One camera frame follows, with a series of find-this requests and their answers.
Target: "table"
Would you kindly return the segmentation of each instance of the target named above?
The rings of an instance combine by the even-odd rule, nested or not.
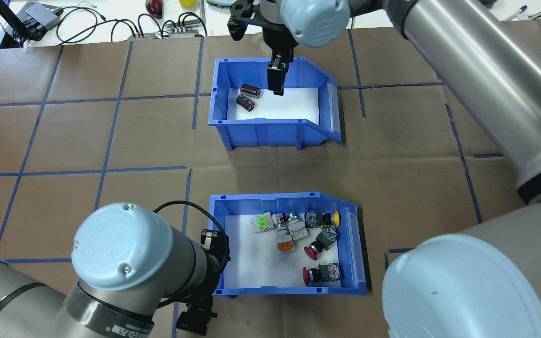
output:
[[[51,4],[53,6],[75,6],[80,0],[41,0],[42,4]],[[18,12],[27,0],[11,0],[10,8]],[[90,0],[90,3],[97,6],[97,10],[103,13],[107,19],[131,19],[137,21],[137,17],[141,13],[145,13],[144,0],[131,0],[123,1],[122,5],[118,5],[118,2],[111,0]],[[489,9],[496,18],[502,20],[508,17],[511,13],[517,10],[519,7],[527,5],[528,13],[536,13],[541,11],[541,0],[498,0],[492,8]],[[226,36],[228,35],[227,19],[228,9],[221,9],[209,4],[204,7],[204,17],[208,33],[211,36]],[[195,4],[192,8],[183,7],[178,3],[178,0],[165,0],[164,1],[164,13],[163,19],[176,20],[180,13],[185,11],[193,11],[198,15],[201,15],[200,3]],[[144,31],[153,32],[157,30],[157,26],[148,18],[141,20]],[[94,23],[93,17],[88,13],[75,13],[68,17],[67,21],[62,24],[60,28],[60,36],[62,38],[69,38],[80,32],[84,28]],[[113,23],[100,26],[96,29],[94,34],[90,36],[82,43],[95,43],[95,42],[107,42],[110,41],[110,30]],[[376,11],[374,13],[368,13],[361,15],[354,19],[354,23],[350,21],[348,27],[354,28],[370,28],[370,27],[388,27],[392,26],[387,15],[384,11]],[[115,41],[126,40],[129,36],[129,30],[124,25],[119,25],[115,30]],[[248,34],[261,32],[259,27],[250,26],[247,29]],[[26,45],[28,46],[52,46],[60,43],[55,33],[48,33],[42,41],[30,41]]]

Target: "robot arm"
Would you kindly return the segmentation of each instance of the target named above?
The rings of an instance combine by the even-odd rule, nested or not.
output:
[[[177,328],[205,335],[212,293],[229,258],[228,237],[203,230],[196,244],[154,212],[116,203],[91,214],[75,235],[72,264],[80,280],[65,297],[0,260],[0,338],[133,337],[151,332],[154,312],[187,303]]]
[[[231,6],[229,32],[235,41],[248,25],[262,27],[264,42],[272,49],[268,88],[283,95],[294,48],[322,47],[338,38],[350,17],[381,9],[378,0],[237,0]]]

